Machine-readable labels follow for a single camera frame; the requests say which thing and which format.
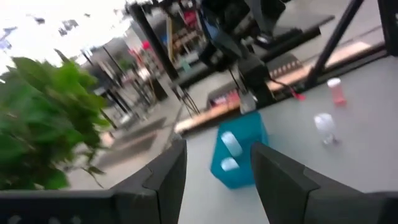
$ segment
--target teal cube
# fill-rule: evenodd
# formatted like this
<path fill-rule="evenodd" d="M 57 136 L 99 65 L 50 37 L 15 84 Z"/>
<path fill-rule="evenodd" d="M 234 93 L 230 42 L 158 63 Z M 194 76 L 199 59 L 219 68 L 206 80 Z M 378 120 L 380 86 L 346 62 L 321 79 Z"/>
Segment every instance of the teal cube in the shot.
<path fill-rule="evenodd" d="M 243 153 L 234 157 L 239 167 L 225 171 L 221 168 L 221 162 L 231 157 L 231 153 L 221 140 L 221 136 L 227 131 L 230 131 L 238 140 Z M 267 131 L 262 123 L 261 115 L 257 111 L 222 123 L 218 128 L 216 146 L 210 167 L 211 173 L 229 189 L 237 189 L 254 184 L 251 169 L 251 146 L 256 141 L 268 145 Z"/>

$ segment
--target cable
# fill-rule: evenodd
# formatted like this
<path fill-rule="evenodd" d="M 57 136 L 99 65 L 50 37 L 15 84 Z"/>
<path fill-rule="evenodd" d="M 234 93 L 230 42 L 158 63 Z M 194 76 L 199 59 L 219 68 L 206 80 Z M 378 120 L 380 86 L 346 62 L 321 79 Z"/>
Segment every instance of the cable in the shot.
<path fill-rule="evenodd" d="M 273 79 L 273 78 L 271 78 L 271 77 L 269 78 L 269 80 L 271 80 L 272 82 L 274 82 L 274 83 L 276 83 L 276 84 L 280 84 L 280 85 L 282 85 L 283 87 L 288 88 L 288 89 L 290 90 L 290 92 L 291 92 L 291 94 L 293 95 L 294 98 L 296 98 L 296 99 L 298 99 L 298 100 L 305 100 L 305 96 L 296 93 L 296 91 L 295 91 L 291 86 L 289 86 L 289 85 L 287 85 L 287 84 L 285 84 L 285 83 L 282 83 L 282 82 L 280 82 L 280 81 L 277 81 L 277 80 L 275 80 L 275 79 Z"/>
<path fill-rule="evenodd" d="M 193 111 L 196 112 L 196 113 L 199 113 L 200 111 L 199 111 L 197 105 L 195 104 L 195 102 L 194 102 L 194 100 L 191 98 L 191 96 L 188 94 L 188 92 L 187 92 L 186 90 L 183 90 L 183 93 L 184 93 L 184 97 L 187 97 L 188 100 L 189 100 L 189 102 L 190 102 L 191 105 L 193 106 L 193 108 L 194 108 Z"/>
<path fill-rule="evenodd" d="M 232 76 L 232 79 L 234 80 L 234 82 L 236 84 L 236 87 L 240 90 L 241 87 L 239 86 L 238 82 L 236 81 L 234 74 L 232 73 L 231 69 L 228 69 L 228 70 L 229 70 L 229 72 L 230 72 L 230 74 Z"/>
<path fill-rule="evenodd" d="M 188 111 L 188 113 L 189 113 L 189 116 L 192 117 L 191 112 L 190 112 L 190 109 L 191 109 L 192 111 L 195 111 L 195 110 L 192 109 L 192 107 L 188 106 L 188 103 L 185 102 L 185 99 L 184 99 L 184 98 L 182 98 L 182 101 L 184 102 L 184 105 L 185 105 L 185 107 L 187 108 L 187 111 Z"/>
<path fill-rule="evenodd" d="M 188 105 L 188 103 L 185 101 L 185 100 L 186 100 L 185 97 L 182 97 L 181 100 L 184 102 L 184 104 L 185 104 L 187 107 L 189 107 L 192 111 L 195 112 L 195 109 L 192 108 L 192 103 L 191 103 L 191 102 L 189 102 L 189 105 Z"/>

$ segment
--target white object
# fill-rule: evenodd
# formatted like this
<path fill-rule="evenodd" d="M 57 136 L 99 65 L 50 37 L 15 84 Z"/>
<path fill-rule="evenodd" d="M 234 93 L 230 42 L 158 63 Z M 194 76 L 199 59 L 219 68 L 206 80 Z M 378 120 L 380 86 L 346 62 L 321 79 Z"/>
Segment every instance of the white object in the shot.
<path fill-rule="evenodd" d="M 256 99 L 250 91 L 245 93 L 239 91 L 239 99 L 241 100 L 241 114 L 245 114 L 256 109 Z"/>
<path fill-rule="evenodd" d="M 335 142 L 335 122 L 330 114 L 321 113 L 314 117 L 315 126 L 324 144 Z"/>
<path fill-rule="evenodd" d="M 120 123 L 124 124 L 126 122 L 128 122 L 131 119 L 132 115 L 131 114 L 126 114 L 122 117 L 122 119 L 120 119 Z"/>
<path fill-rule="evenodd" d="M 221 135 L 221 140 L 233 157 L 238 157 L 243 153 L 242 146 L 231 131 L 224 132 Z"/>
<path fill-rule="evenodd" d="M 239 168 L 239 165 L 232 157 L 228 157 L 221 161 L 221 168 L 224 171 L 229 171 Z"/>
<path fill-rule="evenodd" d="M 257 40 L 263 42 L 263 43 L 268 43 L 268 40 L 263 38 L 263 37 L 257 37 Z"/>
<path fill-rule="evenodd" d="M 340 85 L 340 83 L 341 83 L 341 80 L 339 78 L 331 78 L 328 80 L 327 84 L 328 84 L 328 87 L 334 88 L 334 87 Z"/>

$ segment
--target black metal frame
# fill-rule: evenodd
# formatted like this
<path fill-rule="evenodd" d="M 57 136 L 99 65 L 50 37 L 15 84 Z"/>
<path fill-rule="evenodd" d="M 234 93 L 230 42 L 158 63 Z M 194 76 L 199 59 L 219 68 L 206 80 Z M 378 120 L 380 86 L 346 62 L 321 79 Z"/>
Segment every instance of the black metal frame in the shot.
<path fill-rule="evenodd" d="M 162 43 L 157 38 L 154 30 L 150 26 L 142 7 L 138 4 L 132 4 L 129 7 L 129 12 L 134 20 L 138 23 L 142 31 L 145 33 L 145 36 L 148 38 L 148 41 L 150 43 L 150 46 L 154 50 L 156 57 L 163 65 L 163 68 L 166 71 L 167 75 L 172 81 L 176 80 L 178 78 L 178 71 L 174 68 L 174 65 L 170 61 L 169 56 L 167 55 Z"/>
<path fill-rule="evenodd" d="M 120 87 L 123 88 L 124 85 L 123 85 L 122 79 L 123 79 L 123 77 L 124 77 L 126 74 L 124 73 L 123 69 L 120 67 L 119 63 L 118 63 L 118 62 L 114 59 L 114 57 L 109 53 L 109 51 L 106 49 L 105 46 L 103 46 L 103 49 L 104 49 L 104 51 L 106 52 L 106 54 L 108 55 L 108 57 L 112 60 L 112 62 L 117 66 L 117 68 L 118 68 L 118 70 L 119 70 L 119 72 L 120 72 L 121 75 L 117 75 L 117 76 L 116 76 L 116 81 L 117 81 L 118 85 L 119 85 Z M 141 99 L 144 100 L 144 103 L 145 103 L 147 106 L 150 106 L 150 98 L 149 98 L 149 96 L 146 94 L 146 92 L 141 88 L 141 86 L 137 83 L 137 80 L 134 80 L 134 81 L 131 82 L 130 84 L 131 84 L 131 86 L 133 87 L 133 89 L 138 93 L 139 97 L 140 97 Z M 123 100 L 122 104 L 126 105 L 129 111 L 132 111 L 132 109 L 131 109 L 130 106 L 127 104 L 127 102 L 126 102 L 123 98 L 121 98 L 121 100 Z"/>
<path fill-rule="evenodd" d="M 325 68 L 325 65 L 329 60 L 330 55 L 336 49 L 343 34 L 345 33 L 346 29 L 348 28 L 349 24 L 353 20 L 363 2 L 364 0 L 351 0 L 351 2 L 348 4 L 348 7 L 341 17 L 335 31 L 332 33 L 325 49 L 319 56 L 317 63 L 310 70 L 307 81 L 305 83 L 306 88 L 311 88 L 319 83 L 324 82 L 325 78 L 322 78 L 324 74 L 331 73 L 334 70 L 342 68 L 343 66 L 348 66 L 351 63 L 355 63 L 357 60 L 362 60 L 378 52 L 382 52 L 381 54 L 379 54 L 380 57 L 386 56 L 387 54 L 385 52 L 383 53 L 384 49 L 387 49 L 387 52 L 390 55 L 395 57 L 398 56 L 398 42 L 396 41 L 398 39 L 398 18 L 396 18 L 396 14 L 398 15 L 398 3 L 394 0 L 378 0 L 385 43 L 375 45 L 371 49 L 365 50 L 364 52 L 342 60 L 331 67 Z"/>
<path fill-rule="evenodd" d="M 81 53 L 83 54 L 84 58 L 86 58 L 87 62 L 90 63 L 90 65 L 93 65 L 93 62 L 92 62 L 92 61 L 90 60 L 90 58 L 86 55 L 86 53 L 84 53 L 83 51 L 82 51 Z M 116 124 L 113 122 L 113 120 L 112 120 L 103 110 L 101 110 L 101 114 L 102 114 L 102 116 L 103 116 L 106 120 L 108 120 L 108 122 L 111 124 L 111 126 L 112 126 L 114 129 L 117 129 L 117 128 L 118 128 L 118 127 L 116 126 Z"/>
<path fill-rule="evenodd" d="M 307 30 L 303 34 L 293 37 L 293 38 L 281 43 L 277 47 L 274 47 L 271 50 L 268 50 L 268 52 L 264 56 L 261 57 L 261 60 L 264 63 L 270 62 L 271 60 L 274 60 L 276 57 L 279 57 L 279 56 L 285 54 L 286 52 L 293 50 L 294 48 L 298 47 L 299 45 L 304 44 L 304 43 L 308 42 L 309 40 L 312 40 L 312 39 L 318 37 L 319 35 L 321 35 L 321 31 L 320 31 L 319 27 Z M 256 44 L 259 47 L 262 47 L 259 42 L 255 42 L 254 44 Z"/>
<path fill-rule="evenodd" d="M 109 52 L 106 50 L 106 48 L 105 47 L 103 47 L 103 48 L 105 49 L 105 52 L 109 55 L 111 60 L 119 67 L 119 69 L 121 69 L 119 64 L 109 54 Z M 93 62 L 90 60 L 90 58 L 86 55 L 86 53 L 82 52 L 82 54 L 91 65 L 94 65 Z M 103 72 L 109 78 L 109 81 L 113 84 L 113 86 L 116 86 L 114 80 L 105 71 L 103 71 Z M 113 91 L 111 88 L 110 89 L 108 88 L 106 90 L 106 94 L 112 98 L 112 100 L 122 109 L 122 111 L 125 114 L 128 114 L 128 112 L 132 111 L 131 107 L 127 104 L 126 100 L 124 100 L 123 97 L 117 91 Z"/>

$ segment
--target metal pole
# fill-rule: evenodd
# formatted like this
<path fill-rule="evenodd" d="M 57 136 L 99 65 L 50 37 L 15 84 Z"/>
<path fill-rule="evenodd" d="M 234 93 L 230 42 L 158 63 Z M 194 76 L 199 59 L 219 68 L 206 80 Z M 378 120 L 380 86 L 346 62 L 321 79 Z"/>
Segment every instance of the metal pole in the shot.
<path fill-rule="evenodd" d="M 172 19 L 167 16 L 166 19 L 167 25 L 167 50 L 169 53 L 169 59 L 173 60 L 173 22 Z"/>
<path fill-rule="evenodd" d="M 389 54 L 398 57 L 398 2 L 378 0 L 378 3 L 386 49 Z"/>
<path fill-rule="evenodd" d="M 81 51 L 81 53 L 86 58 L 87 62 L 90 63 L 90 65 L 94 65 L 93 62 L 90 60 L 90 58 L 87 56 L 87 54 L 84 51 Z"/>
<path fill-rule="evenodd" d="M 108 90 L 107 94 L 123 110 L 125 114 L 131 111 L 131 108 L 129 107 L 127 102 L 117 91 Z"/>
<path fill-rule="evenodd" d="M 120 65 L 118 64 L 118 62 L 112 57 L 112 55 L 108 52 L 108 50 L 106 49 L 105 46 L 102 46 L 102 48 L 104 49 L 104 51 L 106 52 L 106 54 L 110 57 L 110 59 L 112 60 L 112 62 L 117 66 L 117 68 L 119 69 L 119 72 L 121 72 L 121 74 L 124 74 L 124 71 L 122 69 L 122 67 L 120 67 Z"/>
<path fill-rule="evenodd" d="M 90 63 L 90 65 L 94 65 L 93 62 L 90 60 L 90 58 L 87 56 L 86 53 L 84 53 L 84 51 L 81 51 L 81 53 L 83 54 L 83 56 L 87 59 L 88 63 Z M 101 110 L 101 114 L 102 116 L 111 124 L 111 126 L 114 129 L 117 129 L 118 127 L 116 126 L 116 124 L 112 121 L 112 119 L 103 111 Z"/>
<path fill-rule="evenodd" d="M 333 31 L 325 49 L 323 49 L 323 52 L 319 56 L 317 63 L 310 70 L 306 86 L 308 87 L 314 86 L 314 84 L 317 82 L 318 76 L 322 73 L 327 61 L 330 58 L 330 55 L 335 50 L 338 42 L 340 41 L 347 27 L 353 20 L 355 14 L 358 12 L 363 1 L 364 0 L 351 0 L 351 2 L 348 4 L 348 7 L 346 8 L 343 16 L 341 17 L 339 23 L 337 24 L 335 31 Z"/>
<path fill-rule="evenodd" d="M 150 26 L 144 11 L 138 4 L 133 4 L 130 6 L 131 16 L 134 20 L 138 23 L 142 31 L 144 32 L 145 36 L 148 38 L 150 46 L 154 50 L 157 58 L 163 65 L 164 70 L 166 71 L 167 75 L 170 77 L 172 81 L 178 78 L 178 72 L 174 68 L 173 63 L 170 61 L 169 56 L 167 55 L 163 45 L 160 43 L 159 39 L 157 38 L 154 30 Z"/>

